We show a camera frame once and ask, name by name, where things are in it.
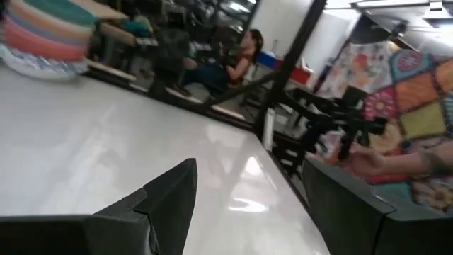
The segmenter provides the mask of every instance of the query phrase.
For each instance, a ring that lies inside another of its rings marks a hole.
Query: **black pillar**
[[[276,77],[272,89],[266,95],[266,98],[261,105],[260,113],[258,114],[258,117],[255,121],[255,134],[260,139],[263,138],[266,112],[269,108],[274,108],[275,104],[278,103],[280,96],[282,95],[283,90],[285,89],[285,86],[289,81],[292,70],[294,70],[297,61],[301,57],[302,51],[304,50],[311,33],[315,29],[326,4],[327,0],[313,0],[310,9],[306,13],[304,22],[297,32],[296,38],[294,39],[291,48],[289,49],[289,52],[283,59],[282,66],[280,68],[281,72]]]

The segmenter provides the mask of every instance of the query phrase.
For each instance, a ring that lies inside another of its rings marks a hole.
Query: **colorful quilt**
[[[366,86],[371,89],[365,89],[370,92],[365,100],[365,116],[385,117],[389,123],[382,136],[370,135],[371,147],[382,154],[408,154],[453,137],[453,59],[400,50],[385,64],[379,64],[379,70]],[[413,202],[453,215],[453,177],[380,176],[368,181],[407,181]]]

